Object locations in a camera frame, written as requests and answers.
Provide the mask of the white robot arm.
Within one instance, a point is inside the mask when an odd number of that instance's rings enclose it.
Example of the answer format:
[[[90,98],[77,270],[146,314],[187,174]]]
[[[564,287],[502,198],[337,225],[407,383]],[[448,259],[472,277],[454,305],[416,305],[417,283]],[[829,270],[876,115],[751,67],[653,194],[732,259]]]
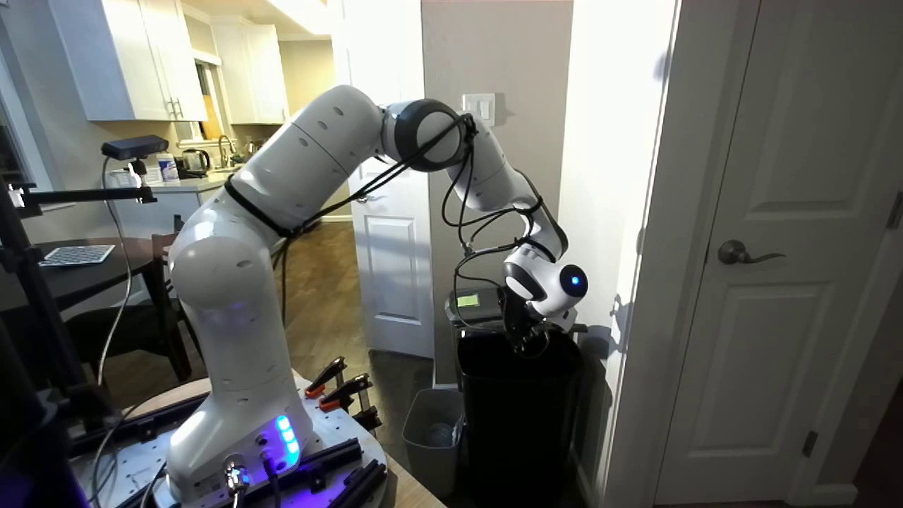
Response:
[[[307,380],[292,367],[284,298],[294,283],[349,266],[320,225],[366,160],[383,170],[362,194],[407,170],[442,171],[474,216],[516,213],[521,233],[496,247],[500,291],[533,329],[574,322],[588,273],[564,259],[564,229],[486,122],[434,98],[378,105],[337,84],[228,174],[169,247],[172,285],[208,374],[208,394],[169,441],[176,499],[214,503],[232,477],[262,487],[315,448]]]

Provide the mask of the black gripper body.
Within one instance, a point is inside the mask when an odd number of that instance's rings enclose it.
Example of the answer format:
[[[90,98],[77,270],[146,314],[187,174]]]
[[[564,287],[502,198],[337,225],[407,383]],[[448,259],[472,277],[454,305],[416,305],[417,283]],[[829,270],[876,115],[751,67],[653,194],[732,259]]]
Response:
[[[541,356],[550,335],[541,319],[507,287],[496,291],[505,339],[516,356]]]

